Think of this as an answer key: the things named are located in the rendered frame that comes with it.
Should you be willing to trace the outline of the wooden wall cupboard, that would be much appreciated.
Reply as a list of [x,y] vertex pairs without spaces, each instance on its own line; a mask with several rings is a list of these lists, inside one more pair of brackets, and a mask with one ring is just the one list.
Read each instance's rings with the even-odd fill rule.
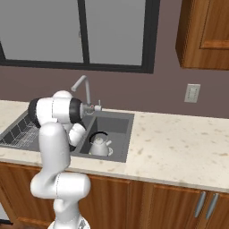
[[182,68],[229,70],[229,0],[182,0],[175,50]]

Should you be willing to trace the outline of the grey metal tap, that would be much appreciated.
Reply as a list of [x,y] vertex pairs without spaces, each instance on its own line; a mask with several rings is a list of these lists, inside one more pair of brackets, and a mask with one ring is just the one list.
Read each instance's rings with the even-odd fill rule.
[[82,113],[84,115],[92,115],[96,111],[101,111],[102,106],[101,102],[98,102],[96,106],[93,106],[91,104],[91,98],[90,98],[90,89],[89,89],[89,80],[86,75],[82,75],[71,87],[71,91],[75,92],[77,88],[82,84],[85,83],[85,90],[86,90],[86,99],[87,103],[82,107]]

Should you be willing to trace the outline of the dark grey double sink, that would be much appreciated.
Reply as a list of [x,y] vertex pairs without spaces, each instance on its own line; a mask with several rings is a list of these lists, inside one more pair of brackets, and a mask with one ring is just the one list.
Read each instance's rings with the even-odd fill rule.
[[[105,111],[85,116],[82,121],[87,129],[86,134],[71,155],[125,163],[133,119],[134,114]],[[113,153],[110,156],[101,157],[89,153],[91,142],[96,137],[111,140],[109,148],[113,150]],[[0,147],[39,152],[38,128],[30,121],[27,111],[0,134]]]

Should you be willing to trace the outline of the grey wall socket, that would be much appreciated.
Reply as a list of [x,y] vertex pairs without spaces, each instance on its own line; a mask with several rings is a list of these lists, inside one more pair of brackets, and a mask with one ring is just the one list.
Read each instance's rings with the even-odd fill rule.
[[199,90],[200,90],[199,84],[188,84],[184,101],[186,103],[196,103],[199,97]]

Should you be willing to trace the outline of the black framed window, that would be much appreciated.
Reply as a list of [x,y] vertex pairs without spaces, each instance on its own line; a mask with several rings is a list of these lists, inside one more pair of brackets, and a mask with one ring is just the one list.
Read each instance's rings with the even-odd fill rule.
[[0,0],[0,65],[152,73],[160,0]]

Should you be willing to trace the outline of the wooden base cupboard door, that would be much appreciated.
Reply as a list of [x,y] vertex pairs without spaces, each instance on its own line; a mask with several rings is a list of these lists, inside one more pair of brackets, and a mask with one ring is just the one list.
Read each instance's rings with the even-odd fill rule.
[[148,229],[197,229],[194,211],[203,191],[156,184],[150,204]]
[[126,229],[130,182],[89,174],[91,188],[79,202],[90,229]]
[[31,179],[41,170],[30,165],[0,162],[0,194],[10,221],[20,227],[46,229],[55,219],[53,201],[30,192]]
[[217,204],[207,220],[206,229],[229,229],[229,194],[218,194]]

